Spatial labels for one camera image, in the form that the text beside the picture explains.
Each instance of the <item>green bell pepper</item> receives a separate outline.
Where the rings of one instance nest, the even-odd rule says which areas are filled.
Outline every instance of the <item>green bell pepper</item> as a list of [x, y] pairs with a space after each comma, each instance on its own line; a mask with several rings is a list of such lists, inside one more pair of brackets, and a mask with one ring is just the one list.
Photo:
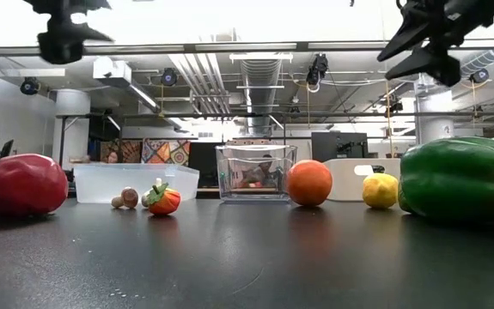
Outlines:
[[494, 140], [453, 137], [401, 159], [399, 206], [437, 221], [494, 221]]

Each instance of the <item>robotic arm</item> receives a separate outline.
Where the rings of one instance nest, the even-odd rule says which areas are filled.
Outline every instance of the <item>robotic arm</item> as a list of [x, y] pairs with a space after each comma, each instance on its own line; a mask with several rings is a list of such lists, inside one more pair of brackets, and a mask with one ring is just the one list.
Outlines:
[[[392, 37], [378, 61], [412, 49], [411, 56], [386, 73], [393, 79], [427, 73], [446, 86], [460, 81], [460, 62], [448, 55], [452, 45], [461, 45], [464, 36], [479, 26], [493, 24], [494, 0], [407, 0], [401, 9], [403, 24]], [[421, 47], [425, 39], [430, 43]]]
[[101, 8], [110, 9], [107, 0], [24, 0], [38, 14], [50, 14], [48, 31], [38, 35], [40, 56], [51, 64], [69, 64], [82, 58], [87, 39], [112, 41], [86, 23], [71, 22], [71, 14]]

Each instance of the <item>clear plastic container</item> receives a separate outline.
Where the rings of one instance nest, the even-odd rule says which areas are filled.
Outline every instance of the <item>clear plastic container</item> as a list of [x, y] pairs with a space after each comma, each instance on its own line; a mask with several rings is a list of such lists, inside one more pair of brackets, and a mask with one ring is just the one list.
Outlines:
[[174, 164], [80, 164], [75, 166], [79, 203], [110, 203], [127, 186], [140, 196], [157, 178], [181, 194], [181, 200], [197, 195], [198, 171]]
[[217, 146], [220, 198], [288, 201], [287, 172], [296, 162], [290, 145]]

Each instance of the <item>monitor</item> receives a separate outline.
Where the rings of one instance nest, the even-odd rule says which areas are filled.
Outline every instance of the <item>monitor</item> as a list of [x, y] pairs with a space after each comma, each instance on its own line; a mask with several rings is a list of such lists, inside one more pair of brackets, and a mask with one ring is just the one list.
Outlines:
[[192, 142], [188, 166], [199, 171], [198, 187], [218, 187], [216, 146], [221, 142]]
[[14, 146], [14, 140], [7, 141], [3, 145], [2, 150], [0, 150], [0, 158], [9, 156], [10, 152], [12, 151], [12, 146]]
[[316, 161], [368, 156], [366, 133], [312, 132], [312, 159]]

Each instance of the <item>lemon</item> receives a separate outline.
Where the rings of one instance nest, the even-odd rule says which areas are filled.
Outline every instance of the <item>lemon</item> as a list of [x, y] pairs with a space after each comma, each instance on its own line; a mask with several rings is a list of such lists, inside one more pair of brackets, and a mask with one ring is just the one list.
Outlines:
[[363, 181], [363, 201], [370, 207], [386, 209], [398, 202], [398, 180], [385, 173], [374, 173]]

